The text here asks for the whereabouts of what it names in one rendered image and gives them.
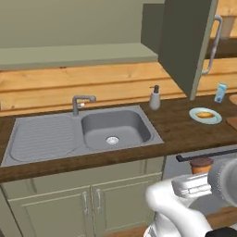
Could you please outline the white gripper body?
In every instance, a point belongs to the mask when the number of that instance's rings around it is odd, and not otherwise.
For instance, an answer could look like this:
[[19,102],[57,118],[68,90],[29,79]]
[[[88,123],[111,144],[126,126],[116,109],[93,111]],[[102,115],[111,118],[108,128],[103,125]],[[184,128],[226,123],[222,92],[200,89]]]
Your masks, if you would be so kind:
[[207,173],[197,173],[175,177],[171,181],[174,193],[182,198],[196,198],[211,194]]

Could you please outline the jam jar with brown lid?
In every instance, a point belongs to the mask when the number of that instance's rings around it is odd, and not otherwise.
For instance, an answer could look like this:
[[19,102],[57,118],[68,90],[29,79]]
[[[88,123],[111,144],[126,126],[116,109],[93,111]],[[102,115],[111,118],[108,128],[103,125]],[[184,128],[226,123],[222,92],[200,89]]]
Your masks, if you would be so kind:
[[190,161],[192,174],[208,172],[211,169],[213,160],[210,157],[199,157]]

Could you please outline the green lower cabinet door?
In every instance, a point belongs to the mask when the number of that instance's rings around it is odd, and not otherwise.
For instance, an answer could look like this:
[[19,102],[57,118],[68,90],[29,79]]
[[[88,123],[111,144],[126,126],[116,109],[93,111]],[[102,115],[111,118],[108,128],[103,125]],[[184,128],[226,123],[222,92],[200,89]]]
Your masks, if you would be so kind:
[[[160,179],[160,173],[153,173],[93,185],[95,236],[106,237],[113,232],[149,225],[154,219],[154,212],[145,201],[145,191]],[[97,212],[96,189],[101,190],[101,213]]]
[[[84,191],[88,194],[87,216]],[[15,198],[9,203],[23,237],[94,237],[88,186]]]

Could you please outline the golden croissant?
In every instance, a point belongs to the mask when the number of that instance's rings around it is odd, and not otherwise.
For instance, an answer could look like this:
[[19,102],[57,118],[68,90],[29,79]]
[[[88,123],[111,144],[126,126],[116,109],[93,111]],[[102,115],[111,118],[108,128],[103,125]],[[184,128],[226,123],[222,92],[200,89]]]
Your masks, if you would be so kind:
[[215,115],[210,112],[198,112],[196,113],[196,116],[200,119],[211,119],[215,117]]

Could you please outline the wooden cutting board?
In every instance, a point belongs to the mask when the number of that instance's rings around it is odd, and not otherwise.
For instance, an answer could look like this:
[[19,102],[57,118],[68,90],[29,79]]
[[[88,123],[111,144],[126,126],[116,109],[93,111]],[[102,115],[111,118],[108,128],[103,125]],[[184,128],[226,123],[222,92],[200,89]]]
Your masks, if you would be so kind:
[[226,119],[227,123],[237,130],[237,117],[231,117]]

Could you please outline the olive green cabinet door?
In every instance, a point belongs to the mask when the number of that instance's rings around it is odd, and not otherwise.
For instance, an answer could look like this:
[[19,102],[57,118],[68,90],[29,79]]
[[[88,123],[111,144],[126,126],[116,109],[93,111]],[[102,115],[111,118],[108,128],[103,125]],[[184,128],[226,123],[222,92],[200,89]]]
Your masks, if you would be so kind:
[[218,0],[166,0],[158,61],[194,100]]

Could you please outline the olive green upper cabinet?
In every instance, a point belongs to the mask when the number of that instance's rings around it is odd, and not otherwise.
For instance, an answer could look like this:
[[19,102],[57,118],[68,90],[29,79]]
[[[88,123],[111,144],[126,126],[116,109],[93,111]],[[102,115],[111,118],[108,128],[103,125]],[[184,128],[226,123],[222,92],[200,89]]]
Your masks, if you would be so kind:
[[0,0],[0,70],[156,61],[165,0]]

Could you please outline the grey dishwasher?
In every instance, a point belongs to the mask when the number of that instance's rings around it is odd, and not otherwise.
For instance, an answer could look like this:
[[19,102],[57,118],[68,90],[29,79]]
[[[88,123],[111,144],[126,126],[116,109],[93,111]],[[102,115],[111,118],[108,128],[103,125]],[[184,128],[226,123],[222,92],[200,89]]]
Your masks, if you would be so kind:
[[[198,151],[193,151],[189,153],[183,153],[182,156],[189,157],[189,156],[206,155],[210,153],[229,151],[231,149],[237,149],[237,144],[222,146],[218,148],[211,148],[211,149],[206,149],[206,150],[198,150]],[[223,156],[213,156],[212,159],[214,162],[216,162],[225,157],[236,158],[237,153],[226,154]],[[172,179],[174,177],[191,174],[191,173],[192,173],[192,170],[191,170],[190,163],[188,161],[179,162],[176,159],[175,155],[170,155],[166,157],[165,167],[164,167],[164,172],[163,172],[163,177],[162,177],[163,180]],[[227,206],[230,206],[230,204],[226,203],[223,200],[220,200],[214,194],[210,194],[210,195],[199,197],[190,205],[190,208],[198,210],[201,213],[203,213],[205,216],[207,216],[209,214],[219,212],[221,208],[227,207]]]

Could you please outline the light blue plate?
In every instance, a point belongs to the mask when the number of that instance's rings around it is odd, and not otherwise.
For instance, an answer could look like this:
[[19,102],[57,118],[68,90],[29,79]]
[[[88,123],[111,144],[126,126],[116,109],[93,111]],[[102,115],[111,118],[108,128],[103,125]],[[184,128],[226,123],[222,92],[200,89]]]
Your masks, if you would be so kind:
[[[215,115],[213,118],[198,118],[196,116],[196,113],[198,112],[210,112]],[[189,111],[189,115],[192,119],[195,121],[198,121],[203,124],[208,124],[208,125],[213,125],[213,124],[218,124],[222,121],[222,116],[216,112],[215,110],[205,108],[205,107],[195,107]]]

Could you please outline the grey soap dispenser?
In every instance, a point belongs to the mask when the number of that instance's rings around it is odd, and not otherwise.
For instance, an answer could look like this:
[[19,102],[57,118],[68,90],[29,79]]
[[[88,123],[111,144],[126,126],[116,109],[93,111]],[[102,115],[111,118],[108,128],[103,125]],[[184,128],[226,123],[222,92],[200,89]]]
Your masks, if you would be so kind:
[[159,86],[155,85],[150,94],[149,106],[152,110],[158,110],[160,107]]

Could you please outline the blue and white carton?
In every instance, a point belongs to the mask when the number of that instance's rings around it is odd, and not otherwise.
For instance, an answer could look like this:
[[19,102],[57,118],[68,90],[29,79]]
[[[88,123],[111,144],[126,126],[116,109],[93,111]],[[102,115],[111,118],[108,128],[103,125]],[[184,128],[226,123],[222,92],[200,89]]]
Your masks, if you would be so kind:
[[217,103],[221,103],[223,101],[226,90],[227,90],[227,85],[225,83],[220,83],[218,85],[218,89],[217,89],[217,92],[216,92],[216,95],[215,95],[215,101]]

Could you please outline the green false drawer front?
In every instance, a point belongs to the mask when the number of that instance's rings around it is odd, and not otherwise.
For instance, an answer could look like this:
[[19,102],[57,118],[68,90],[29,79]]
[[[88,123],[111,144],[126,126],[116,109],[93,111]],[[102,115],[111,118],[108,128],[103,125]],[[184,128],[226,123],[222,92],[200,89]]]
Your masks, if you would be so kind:
[[63,191],[101,182],[117,181],[160,173],[163,169],[163,162],[164,157],[161,156],[20,181],[3,182],[1,186],[7,198],[20,198],[41,193]]

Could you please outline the grey steel sink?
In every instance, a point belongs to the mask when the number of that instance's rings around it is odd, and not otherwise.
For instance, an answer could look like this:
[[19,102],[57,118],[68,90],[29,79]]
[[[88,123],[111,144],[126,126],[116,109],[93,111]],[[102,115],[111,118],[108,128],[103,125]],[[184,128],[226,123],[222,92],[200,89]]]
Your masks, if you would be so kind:
[[163,143],[140,106],[18,118],[1,165],[10,167],[65,157]]

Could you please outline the grey sink tap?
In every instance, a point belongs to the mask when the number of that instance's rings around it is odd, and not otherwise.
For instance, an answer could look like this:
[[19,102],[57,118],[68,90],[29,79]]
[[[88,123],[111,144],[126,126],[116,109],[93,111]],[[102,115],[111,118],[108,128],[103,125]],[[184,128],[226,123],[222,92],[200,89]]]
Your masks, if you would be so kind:
[[80,99],[89,100],[90,102],[96,101],[96,97],[94,95],[74,95],[72,98],[73,116],[79,115],[79,105],[77,101]]

